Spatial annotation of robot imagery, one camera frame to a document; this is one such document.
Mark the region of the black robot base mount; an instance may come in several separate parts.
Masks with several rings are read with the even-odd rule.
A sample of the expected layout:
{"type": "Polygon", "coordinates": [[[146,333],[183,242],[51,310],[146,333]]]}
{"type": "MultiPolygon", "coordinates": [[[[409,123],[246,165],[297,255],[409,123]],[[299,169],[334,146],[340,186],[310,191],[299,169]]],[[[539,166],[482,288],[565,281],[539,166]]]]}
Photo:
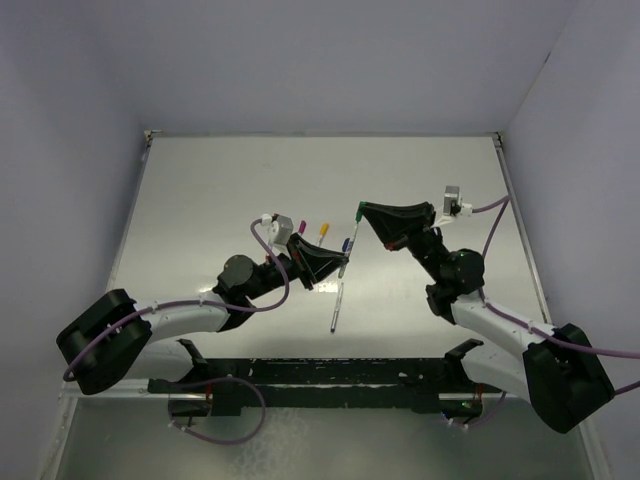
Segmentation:
{"type": "Polygon", "coordinates": [[[480,417],[483,392],[459,366],[438,358],[207,359],[181,380],[148,382],[178,416],[238,416],[245,408],[403,409],[480,417]]]}

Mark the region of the green pen cap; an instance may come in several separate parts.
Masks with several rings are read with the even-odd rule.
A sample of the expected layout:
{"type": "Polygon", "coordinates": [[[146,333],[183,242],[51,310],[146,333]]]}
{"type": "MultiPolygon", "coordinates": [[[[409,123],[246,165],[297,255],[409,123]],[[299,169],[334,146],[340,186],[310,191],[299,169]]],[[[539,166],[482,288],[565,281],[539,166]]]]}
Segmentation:
{"type": "Polygon", "coordinates": [[[367,202],[361,201],[359,202],[358,209],[356,211],[355,221],[359,223],[363,217],[363,208],[366,206],[367,202]]]}

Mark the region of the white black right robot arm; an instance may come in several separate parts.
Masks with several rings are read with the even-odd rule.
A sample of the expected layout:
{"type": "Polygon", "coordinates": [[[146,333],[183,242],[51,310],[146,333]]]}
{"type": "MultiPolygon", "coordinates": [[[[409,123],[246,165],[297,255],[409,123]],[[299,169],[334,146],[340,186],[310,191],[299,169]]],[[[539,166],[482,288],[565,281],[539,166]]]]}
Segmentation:
{"type": "Polygon", "coordinates": [[[615,397],[586,334],[503,312],[484,296],[483,256],[446,248],[434,207],[360,204],[388,251],[408,250],[432,279],[426,296],[432,313],[481,336],[481,341],[445,366],[456,391],[487,384],[527,401],[552,430],[567,433],[615,397]]]}

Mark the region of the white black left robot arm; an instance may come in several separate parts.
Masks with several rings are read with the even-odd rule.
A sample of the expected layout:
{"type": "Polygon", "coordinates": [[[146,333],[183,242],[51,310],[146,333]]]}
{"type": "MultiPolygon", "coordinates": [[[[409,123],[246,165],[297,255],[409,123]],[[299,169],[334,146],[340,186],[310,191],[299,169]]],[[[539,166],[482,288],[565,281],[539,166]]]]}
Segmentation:
{"type": "Polygon", "coordinates": [[[253,300],[277,289],[289,295],[294,281],[310,290],[347,262],[346,253],[294,234],[284,252],[261,264],[231,256],[216,285],[195,299],[138,302],[124,289],[110,290],[58,334],[56,344],[67,363],[63,379],[77,383],[85,395],[125,378],[160,378],[194,392],[205,382],[204,365],[182,358],[169,368],[172,351],[165,340],[236,329],[259,312],[253,300]]]}

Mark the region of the green whiteboard marker pen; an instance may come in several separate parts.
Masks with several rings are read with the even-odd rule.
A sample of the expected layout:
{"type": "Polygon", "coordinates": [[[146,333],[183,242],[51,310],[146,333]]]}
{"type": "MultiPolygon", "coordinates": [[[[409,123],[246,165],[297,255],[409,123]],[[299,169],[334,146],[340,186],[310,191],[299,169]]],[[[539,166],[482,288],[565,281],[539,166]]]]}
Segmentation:
{"type": "Polygon", "coordinates": [[[342,279],[344,277],[345,271],[347,269],[348,260],[350,258],[351,252],[353,250],[353,247],[354,247],[354,244],[355,244],[355,241],[356,241],[356,238],[357,238],[358,229],[359,229],[359,223],[360,222],[358,220],[355,221],[353,232],[352,232],[352,234],[351,234],[351,236],[350,236],[350,238],[349,238],[349,240],[348,240],[348,242],[346,244],[346,249],[345,249],[344,253],[345,253],[345,257],[347,259],[347,262],[344,265],[342,265],[342,267],[340,268],[340,270],[338,272],[338,278],[339,279],[342,279]]]}

